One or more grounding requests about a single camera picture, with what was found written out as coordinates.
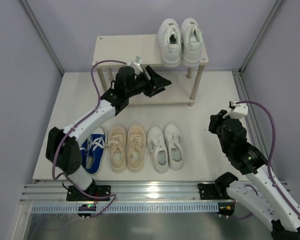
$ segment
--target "black cable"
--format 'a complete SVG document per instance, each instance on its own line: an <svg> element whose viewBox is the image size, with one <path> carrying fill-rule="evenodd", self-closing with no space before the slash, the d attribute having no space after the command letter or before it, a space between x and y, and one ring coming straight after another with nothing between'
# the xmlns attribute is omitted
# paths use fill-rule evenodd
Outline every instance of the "black cable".
<svg viewBox="0 0 300 240"><path fill-rule="evenodd" d="M62 184L62 187L64 187L67 191L69 191L69 188L67 188L67 187L65 186L64 182L65 182L65 180L63 180L62 183L61 183L61 184Z"/></svg>

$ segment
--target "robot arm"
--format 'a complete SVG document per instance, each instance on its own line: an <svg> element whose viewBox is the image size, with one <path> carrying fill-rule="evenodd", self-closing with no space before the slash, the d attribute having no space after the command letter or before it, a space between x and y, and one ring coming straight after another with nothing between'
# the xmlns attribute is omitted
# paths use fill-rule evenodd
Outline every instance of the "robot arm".
<svg viewBox="0 0 300 240"><path fill-rule="evenodd" d="M248 114L248 106L233 101L230 102L230 108L230 112L221 110L217 115L210 117L209 131L217 134L222 152L226 154L231 165L259 189L267 202L247 191L247 188L229 172L226 174L232 175L230 180L221 176L215 181L216 185L226 188L229 197L239 200L272 230L273 239L300 240L300 217L287 200L299 213L300 206L279 181L276 182L277 186L271 182L267 169L268 161L256 147L247 142L247 130L239 119ZM272 169L271 175L277 179Z"/></svg>
<svg viewBox="0 0 300 240"><path fill-rule="evenodd" d="M56 166L87 194L91 195L93 192L91 189L94 188L95 181L82 167L80 153L82 143L100 125L118 115L129 104L129 98L141 93L152 97L171 84L171 81L158 75L150 66L146 66L144 72L140 62L141 58L136 57L132 63L128 63L128 66L119 69L115 76L114 87L101 96L98 108L98 105L95 105L76 122L63 129L54 127L49 132L46 158L54 162L57 148L65 138L56 156Z"/></svg>

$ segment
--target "shoe rack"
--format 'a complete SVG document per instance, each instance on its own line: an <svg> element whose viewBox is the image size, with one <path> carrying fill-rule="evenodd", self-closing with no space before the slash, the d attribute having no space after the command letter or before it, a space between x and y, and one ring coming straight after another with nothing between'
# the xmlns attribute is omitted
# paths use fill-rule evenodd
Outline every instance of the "shoe rack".
<svg viewBox="0 0 300 240"><path fill-rule="evenodd" d="M157 44L156 34L98 36L95 43L92 65L102 60L120 60L131 62L136 56L142 58L141 67L149 65L152 68L163 67ZM205 43L197 71L189 67L187 74L175 71L175 68L165 68L160 75L172 82L166 90L151 98L137 95L129 100L130 105L157 104L188 104L190 107L196 101L197 90L202 78L205 65L209 62ZM106 91L111 80L122 65L115 62L105 62L97 66L97 74L102 88Z"/></svg>

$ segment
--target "perforated metal strip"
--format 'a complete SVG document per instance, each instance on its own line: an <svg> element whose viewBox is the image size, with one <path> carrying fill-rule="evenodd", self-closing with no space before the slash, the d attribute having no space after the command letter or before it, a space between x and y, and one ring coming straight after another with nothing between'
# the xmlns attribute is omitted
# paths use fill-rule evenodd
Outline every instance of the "perforated metal strip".
<svg viewBox="0 0 300 240"><path fill-rule="evenodd" d="M34 204L32 214L77 214L86 213L79 211L81 204ZM107 203L98 203L96 212L100 212ZM195 203L114 203L105 214L143 214L143 213L207 213L218 212L216 202Z"/></svg>

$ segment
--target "gray floor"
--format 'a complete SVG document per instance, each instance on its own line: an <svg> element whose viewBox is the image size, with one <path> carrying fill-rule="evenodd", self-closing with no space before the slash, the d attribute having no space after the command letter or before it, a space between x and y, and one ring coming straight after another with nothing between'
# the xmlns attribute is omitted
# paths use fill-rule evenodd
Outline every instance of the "gray floor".
<svg viewBox="0 0 300 240"><path fill-rule="evenodd" d="M236 205L234 216L248 211ZM256 217L237 221L216 213L109 214L76 220L76 215L32 214L24 240L271 240L270 231Z"/></svg>

